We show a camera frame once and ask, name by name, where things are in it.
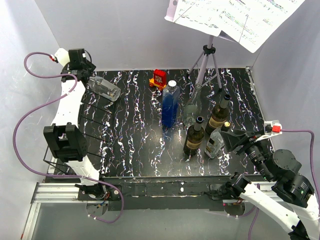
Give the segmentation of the clear glass bottle top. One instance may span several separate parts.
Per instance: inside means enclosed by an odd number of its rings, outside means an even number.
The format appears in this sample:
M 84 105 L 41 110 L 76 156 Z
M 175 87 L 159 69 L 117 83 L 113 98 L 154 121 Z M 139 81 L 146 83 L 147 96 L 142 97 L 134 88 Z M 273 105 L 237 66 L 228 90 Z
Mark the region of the clear glass bottle top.
M 92 92 L 112 102 L 115 102 L 121 94 L 119 87 L 100 76 L 91 76 L 88 80 L 88 86 Z

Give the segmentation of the blue clear vodka bottle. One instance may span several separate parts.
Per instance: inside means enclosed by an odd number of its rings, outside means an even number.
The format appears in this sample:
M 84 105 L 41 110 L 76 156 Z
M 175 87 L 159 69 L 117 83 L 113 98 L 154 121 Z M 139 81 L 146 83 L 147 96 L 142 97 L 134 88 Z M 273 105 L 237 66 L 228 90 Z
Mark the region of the blue clear vodka bottle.
M 162 91 L 162 124 L 167 128 L 176 122 L 180 92 L 175 80 L 170 80 Z

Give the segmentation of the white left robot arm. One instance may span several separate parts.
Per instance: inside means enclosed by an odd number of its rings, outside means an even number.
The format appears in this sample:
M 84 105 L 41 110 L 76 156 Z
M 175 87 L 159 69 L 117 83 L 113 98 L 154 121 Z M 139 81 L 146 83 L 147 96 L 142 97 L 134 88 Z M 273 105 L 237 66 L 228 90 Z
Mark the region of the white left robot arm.
M 78 128 L 79 111 L 90 75 L 96 68 L 86 58 L 83 48 L 59 48 L 52 59 L 62 65 L 61 94 L 57 113 L 43 135 L 53 158 L 66 164 L 77 176 L 76 187 L 92 199 L 106 196 L 106 187 L 99 183 L 100 173 L 88 157 L 88 142 Z

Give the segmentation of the green white wine bottle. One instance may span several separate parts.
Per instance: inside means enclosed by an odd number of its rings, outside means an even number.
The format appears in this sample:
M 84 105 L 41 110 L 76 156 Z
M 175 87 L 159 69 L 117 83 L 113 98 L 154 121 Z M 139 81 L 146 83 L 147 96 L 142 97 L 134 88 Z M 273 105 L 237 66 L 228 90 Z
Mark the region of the green white wine bottle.
M 187 130 L 183 152 L 188 156 L 194 156 L 202 144 L 205 136 L 205 130 L 202 127 L 203 122 L 204 118 L 198 116 L 195 123 Z

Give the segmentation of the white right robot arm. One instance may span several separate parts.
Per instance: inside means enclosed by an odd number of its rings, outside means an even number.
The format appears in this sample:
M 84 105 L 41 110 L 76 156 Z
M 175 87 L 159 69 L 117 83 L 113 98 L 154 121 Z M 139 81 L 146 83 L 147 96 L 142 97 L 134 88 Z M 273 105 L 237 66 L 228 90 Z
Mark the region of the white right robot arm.
M 277 125 L 272 127 L 270 132 L 233 131 L 223 132 L 221 136 L 228 152 L 238 148 L 237 153 L 245 153 L 265 181 L 274 183 L 271 190 L 287 203 L 293 212 L 279 205 L 240 173 L 235 173 L 220 188 L 219 193 L 252 203 L 273 218 L 292 240 L 318 240 L 320 191 L 317 182 L 311 183 L 299 173 L 302 165 L 291 151 L 278 149 L 268 154 L 263 143 L 267 138 L 283 132 L 285 129 Z

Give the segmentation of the dark red wine bottle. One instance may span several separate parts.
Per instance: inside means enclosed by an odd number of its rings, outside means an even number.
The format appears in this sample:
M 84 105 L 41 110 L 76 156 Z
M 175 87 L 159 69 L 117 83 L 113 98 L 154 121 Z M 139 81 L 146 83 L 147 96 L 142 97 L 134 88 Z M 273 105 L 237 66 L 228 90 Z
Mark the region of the dark red wine bottle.
M 230 104 L 231 96 L 229 94 L 225 94 L 220 101 L 217 103 L 211 111 L 210 118 L 206 124 L 205 132 L 207 134 L 211 134 L 215 129 L 220 128 L 223 123 L 230 116 L 229 104 Z

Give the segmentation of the clear square liquor bottle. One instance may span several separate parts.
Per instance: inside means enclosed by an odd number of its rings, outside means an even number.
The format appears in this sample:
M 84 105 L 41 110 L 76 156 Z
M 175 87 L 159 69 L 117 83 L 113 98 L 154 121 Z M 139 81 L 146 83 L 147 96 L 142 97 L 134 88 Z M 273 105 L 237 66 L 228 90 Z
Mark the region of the clear square liquor bottle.
M 225 145 L 221 132 L 227 132 L 230 128 L 231 123 L 229 121 L 225 121 L 221 127 L 215 129 L 210 134 L 209 140 L 204 149 L 204 152 L 210 159 L 215 158 Z

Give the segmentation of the clear round glass bottle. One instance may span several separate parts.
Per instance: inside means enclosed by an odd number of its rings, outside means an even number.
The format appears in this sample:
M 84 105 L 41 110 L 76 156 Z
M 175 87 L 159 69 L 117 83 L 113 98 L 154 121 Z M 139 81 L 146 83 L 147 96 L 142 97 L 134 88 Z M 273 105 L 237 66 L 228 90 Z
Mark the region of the clear round glass bottle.
M 192 96 L 184 107 L 182 122 L 186 127 L 193 125 L 196 122 L 197 117 L 201 114 L 201 90 L 202 85 L 200 83 L 196 83 Z

